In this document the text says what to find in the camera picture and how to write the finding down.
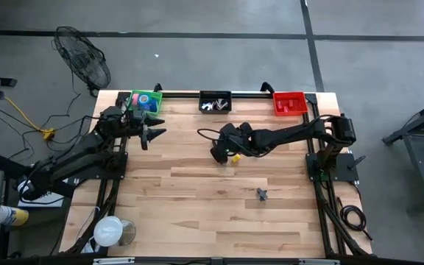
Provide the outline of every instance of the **gray concrete floor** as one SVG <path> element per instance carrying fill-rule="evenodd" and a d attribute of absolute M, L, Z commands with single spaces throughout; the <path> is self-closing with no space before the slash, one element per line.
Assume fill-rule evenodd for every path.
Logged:
<path fill-rule="evenodd" d="M 317 34 L 424 35 L 424 0 L 308 0 L 308 6 Z M 59 25 L 120 32 L 305 33 L 298 0 L 0 0 L 0 29 Z M 51 40 L 0 36 L 0 76 L 19 81 L 4 92 L 37 124 L 64 113 L 74 95 L 70 71 Z M 91 40 L 106 54 L 110 89 L 151 89 L 160 82 L 171 90 L 256 91 L 267 81 L 279 91 L 315 91 L 305 40 Z M 381 142 L 424 107 L 424 43 L 318 41 L 317 52 L 325 90 L 336 92 L 340 108 L 353 118 L 358 136 L 353 152 L 367 155 L 358 170 L 374 253 L 424 261 L 424 215 L 406 214 L 423 198 L 423 187 L 404 145 Z M 92 113 L 95 99 L 77 78 L 75 89 L 82 96 L 71 116 L 55 119 L 53 127 Z M 6 102 L 0 108 L 15 114 Z M 69 139 L 76 129 L 57 137 Z M 51 153 L 38 135 L 28 139 L 35 156 L 21 155 L 22 163 Z M 20 136 L 0 122 L 0 154 L 21 147 Z M 61 222 L 21 231 L 13 243 L 25 256 L 47 255 Z"/>

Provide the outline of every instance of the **small gray object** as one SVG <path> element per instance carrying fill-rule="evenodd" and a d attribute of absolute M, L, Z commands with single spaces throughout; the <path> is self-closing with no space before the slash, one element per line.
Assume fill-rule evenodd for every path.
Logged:
<path fill-rule="evenodd" d="M 260 201 L 263 202 L 263 201 L 265 201 L 268 198 L 268 195 L 266 194 L 266 192 L 268 192 L 267 190 L 262 190 L 262 189 L 258 188 L 256 190 L 256 192 L 258 193 L 258 196 L 259 196 L 259 200 Z"/>

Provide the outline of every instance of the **wooden tabletop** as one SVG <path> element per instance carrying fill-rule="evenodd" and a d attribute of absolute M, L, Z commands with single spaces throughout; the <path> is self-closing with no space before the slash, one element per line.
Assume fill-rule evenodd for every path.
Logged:
<path fill-rule="evenodd" d="M 118 92 L 100 91 L 94 114 L 114 105 Z M 339 115 L 334 93 L 317 93 L 317 98 L 321 114 Z M 301 124 L 301 116 L 276 117 L 271 99 L 234 99 L 228 115 L 201 114 L 197 99 L 163 99 L 159 117 L 165 123 L 157 127 L 168 131 L 148 151 L 141 150 L 138 138 L 127 143 L 129 160 L 116 216 L 134 222 L 137 234 L 129 246 L 111 247 L 109 256 L 325 256 L 315 191 L 305 167 L 305 141 L 279 146 L 264 158 L 242 156 L 238 163 L 219 165 L 209 152 L 211 142 L 196 132 L 243 121 L 253 129 L 276 130 Z M 268 190 L 266 202 L 259 201 L 256 188 Z M 98 189 L 99 181 L 89 180 L 75 191 L 60 251 L 75 242 Z M 343 204 L 361 207 L 351 185 L 335 183 L 335 192 Z M 333 225 L 328 224 L 336 251 Z M 363 233 L 350 233 L 372 252 Z"/>

